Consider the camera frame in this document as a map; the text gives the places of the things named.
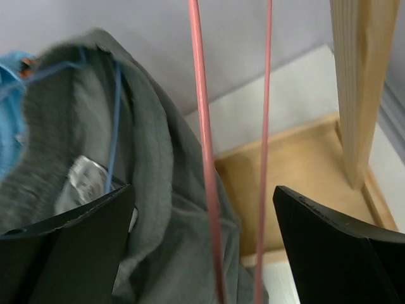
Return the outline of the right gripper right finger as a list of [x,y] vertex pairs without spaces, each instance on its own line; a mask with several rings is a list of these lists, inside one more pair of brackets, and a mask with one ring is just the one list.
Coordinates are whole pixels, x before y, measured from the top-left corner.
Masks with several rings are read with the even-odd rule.
[[404,303],[404,234],[277,186],[273,203],[301,303]]

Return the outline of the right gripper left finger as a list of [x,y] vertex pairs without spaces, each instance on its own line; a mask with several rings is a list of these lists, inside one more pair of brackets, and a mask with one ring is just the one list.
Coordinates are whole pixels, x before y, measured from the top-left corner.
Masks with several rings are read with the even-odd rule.
[[108,303],[135,205],[122,186],[1,236],[1,303]]

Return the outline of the grey shorts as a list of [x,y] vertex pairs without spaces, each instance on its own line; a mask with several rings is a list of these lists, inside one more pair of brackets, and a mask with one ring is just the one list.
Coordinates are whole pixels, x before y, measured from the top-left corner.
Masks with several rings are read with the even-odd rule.
[[[220,303],[199,141],[164,90],[103,30],[48,49],[32,71],[78,60],[79,47],[87,51],[89,66],[27,87],[26,145],[1,180],[1,236],[105,195],[79,195],[68,173],[81,154],[106,165],[119,63],[111,192],[133,186],[135,205],[108,303]],[[217,190],[225,303],[253,303],[254,280],[239,260],[239,220],[222,183]]]

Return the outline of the blue hanger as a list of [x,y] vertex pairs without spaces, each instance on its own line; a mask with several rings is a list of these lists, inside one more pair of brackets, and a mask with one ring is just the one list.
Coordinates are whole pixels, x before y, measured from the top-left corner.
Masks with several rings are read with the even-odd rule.
[[[89,66],[90,57],[83,47],[78,48],[77,54],[78,60],[59,60],[55,64],[37,73],[32,71],[32,67],[37,59],[34,57],[30,60],[24,59],[22,61],[22,69],[20,70],[21,79],[6,85],[4,88],[1,88],[1,93],[6,93],[12,89],[16,89],[19,86],[24,86],[26,92],[27,87],[30,84],[42,81],[52,77],[53,75],[57,75],[66,69],[71,68],[81,70]],[[115,167],[116,149],[118,144],[118,127],[120,123],[120,99],[122,93],[121,84],[121,66],[119,63],[115,63],[115,93],[113,101],[113,114],[111,116],[112,122],[108,127],[108,130],[110,131],[110,139],[108,144],[108,158],[106,165],[102,165],[101,162],[95,161],[94,158],[89,158],[81,154],[75,159],[68,173],[69,183],[81,196],[96,193],[108,194],[115,188],[113,185],[113,170]],[[26,145],[27,137],[27,126],[25,123],[23,148]]]

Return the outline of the pink hanger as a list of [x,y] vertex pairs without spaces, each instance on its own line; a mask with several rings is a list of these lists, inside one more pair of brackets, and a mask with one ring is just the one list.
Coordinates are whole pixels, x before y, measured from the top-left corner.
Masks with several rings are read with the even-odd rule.
[[[201,20],[197,1],[189,1],[190,31],[192,36],[192,49],[194,57],[194,70],[197,90],[197,111],[199,114],[199,129],[202,149],[202,162],[204,172],[204,185],[208,204],[209,226],[211,234],[211,247],[213,266],[215,270],[215,283],[218,301],[226,302],[225,281],[223,278],[223,264],[221,260],[221,229],[220,207],[216,182],[216,170],[213,160],[211,140],[211,126],[209,117],[208,91],[206,85],[206,72],[204,65],[203,38]],[[272,34],[272,2],[268,1],[266,21],[266,55],[265,55],[265,84],[263,101],[263,130],[261,139],[261,169],[259,192],[259,225],[256,243],[256,271],[254,302],[263,302],[263,252],[265,236],[266,215],[266,180],[268,168],[268,121],[270,114],[270,68],[271,68],[271,34]]]

